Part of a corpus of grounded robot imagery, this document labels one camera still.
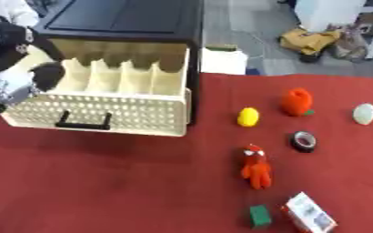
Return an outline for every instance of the drawer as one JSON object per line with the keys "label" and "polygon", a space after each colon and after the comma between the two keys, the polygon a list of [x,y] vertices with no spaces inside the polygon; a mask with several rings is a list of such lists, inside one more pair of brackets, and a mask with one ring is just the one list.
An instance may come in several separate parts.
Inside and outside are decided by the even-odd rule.
{"label": "drawer", "polygon": [[[183,44],[53,39],[66,75],[2,114],[14,127],[181,137],[187,131],[189,49]],[[30,47],[24,70],[51,60]]]}

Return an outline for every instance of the yellow ball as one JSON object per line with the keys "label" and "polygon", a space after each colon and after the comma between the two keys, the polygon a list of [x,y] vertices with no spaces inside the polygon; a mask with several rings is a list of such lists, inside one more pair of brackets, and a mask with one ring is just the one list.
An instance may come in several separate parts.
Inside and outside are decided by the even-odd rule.
{"label": "yellow ball", "polygon": [[260,119],[260,114],[253,107],[246,107],[240,111],[237,123],[242,127],[253,127]]}

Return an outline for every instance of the red octopus toy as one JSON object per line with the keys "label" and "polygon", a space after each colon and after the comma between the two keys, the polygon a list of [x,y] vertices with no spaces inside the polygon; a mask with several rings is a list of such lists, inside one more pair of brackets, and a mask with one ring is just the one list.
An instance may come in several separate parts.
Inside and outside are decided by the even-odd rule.
{"label": "red octopus toy", "polygon": [[254,189],[267,188],[271,186],[271,167],[267,162],[264,150],[250,144],[244,150],[245,166],[241,170],[243,178],[250,179],[250,185]]}

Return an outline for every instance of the gray floor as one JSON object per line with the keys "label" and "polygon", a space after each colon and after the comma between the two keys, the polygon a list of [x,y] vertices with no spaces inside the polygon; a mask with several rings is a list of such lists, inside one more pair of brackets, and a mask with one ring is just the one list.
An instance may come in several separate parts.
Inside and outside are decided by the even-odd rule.
{"label": "gray floor", "polygon": [[373,76],[373,61],[353,64],[325,55],[318,64],[302,64],[280,48],[276,38],[297,24],[293,11],[277,0],[205,0],[206,44],[235,44],[249,55],[247,66],[262,75],[296,73]]}

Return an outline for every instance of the black handle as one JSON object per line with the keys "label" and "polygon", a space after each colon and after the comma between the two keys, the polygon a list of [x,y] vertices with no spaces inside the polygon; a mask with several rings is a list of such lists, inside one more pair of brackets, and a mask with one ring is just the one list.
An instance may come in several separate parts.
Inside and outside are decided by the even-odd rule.
{"label": "black handle", "polygon": [[61,116],[59,122],[55,123],[55,127],[67,127],[67,128],[83,128],[83,129],[97,129],[97,130],[110,130],[110,120],[112,118],[111,113],[106,113],[105,120],[101,125],[98,124],[85,124],[85,123],[68,123],[66,122],[69,118],[70,112],[65,110]]}

